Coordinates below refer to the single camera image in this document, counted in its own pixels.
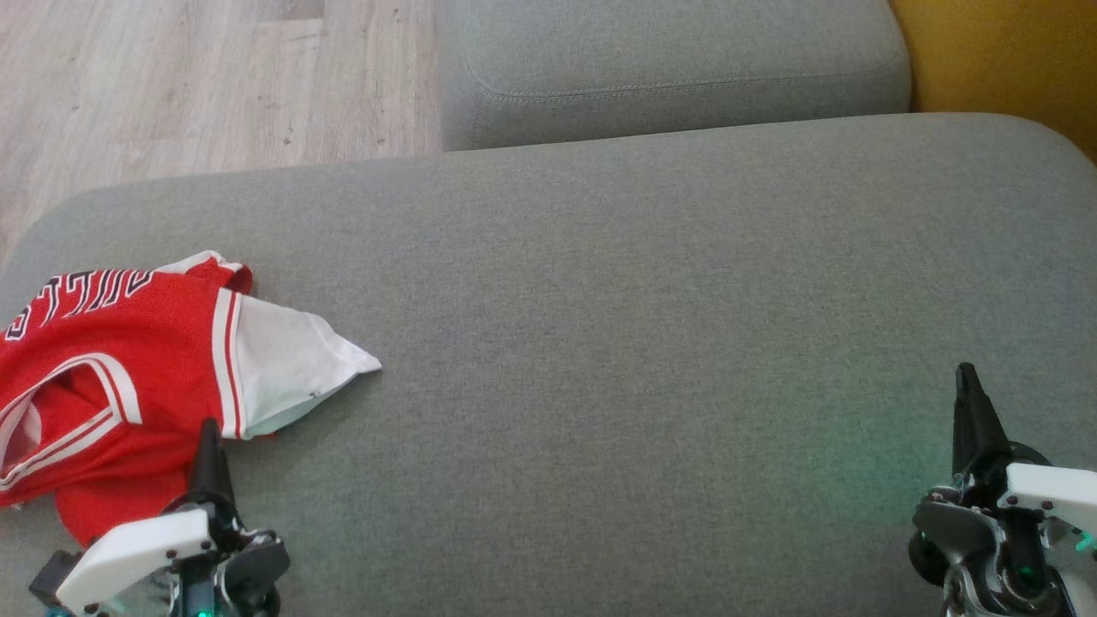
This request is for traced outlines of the large grey sofa chaise cushion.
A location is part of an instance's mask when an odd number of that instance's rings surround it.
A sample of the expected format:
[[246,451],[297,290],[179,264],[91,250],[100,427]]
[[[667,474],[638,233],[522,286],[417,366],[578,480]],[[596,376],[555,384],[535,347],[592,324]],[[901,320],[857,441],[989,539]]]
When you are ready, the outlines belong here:
[[205,249],[377,356],[228,446],[283,617],[924,617],[911,516],[955,364],[1097,468],[1097,165],[1022,117],[902,114],[168,179],[0,269]]

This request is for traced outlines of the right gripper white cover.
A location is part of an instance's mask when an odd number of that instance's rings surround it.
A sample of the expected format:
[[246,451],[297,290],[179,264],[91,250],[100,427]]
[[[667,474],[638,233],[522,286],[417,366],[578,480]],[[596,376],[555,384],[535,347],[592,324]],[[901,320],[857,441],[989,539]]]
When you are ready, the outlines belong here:
[[951,473],[921,496],[908,543],[939,617],[1097,617],[1097,583],[1052,562],[1067,542],[1097,565],[1097,471],[1011,446],[970,362],[955,368]]

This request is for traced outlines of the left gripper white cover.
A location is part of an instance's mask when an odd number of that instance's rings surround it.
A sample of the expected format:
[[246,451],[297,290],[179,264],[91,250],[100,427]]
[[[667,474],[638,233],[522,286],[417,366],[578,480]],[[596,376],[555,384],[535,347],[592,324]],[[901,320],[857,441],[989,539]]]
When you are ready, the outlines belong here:
[[171,514],[108,531],[63,566],[52,598],[69,612],[95,614],[160,572],[169,579],[167,617],[279,617],[278,581],[289,571],[289,551],[278,532],[244,527],[215,419],[202,422],[185,501]]

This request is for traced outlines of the red Bulls basketball jersey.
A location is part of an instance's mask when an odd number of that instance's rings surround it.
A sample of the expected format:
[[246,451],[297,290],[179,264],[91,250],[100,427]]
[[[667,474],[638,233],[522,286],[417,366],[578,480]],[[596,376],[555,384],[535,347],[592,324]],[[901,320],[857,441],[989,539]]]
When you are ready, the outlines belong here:
[[0,327],[0,507],[52,495],[89,546],[185,492],[204,422],[267,436],[380,370],[321,317],[251,289],[215,251],[50,277]]

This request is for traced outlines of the grey sofa seat cushion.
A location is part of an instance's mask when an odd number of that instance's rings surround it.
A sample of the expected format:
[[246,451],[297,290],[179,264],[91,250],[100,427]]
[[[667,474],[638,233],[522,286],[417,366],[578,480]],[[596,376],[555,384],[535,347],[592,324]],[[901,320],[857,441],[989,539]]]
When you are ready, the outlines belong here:
[[440,0],[446,152],[908,112],[889,0]]

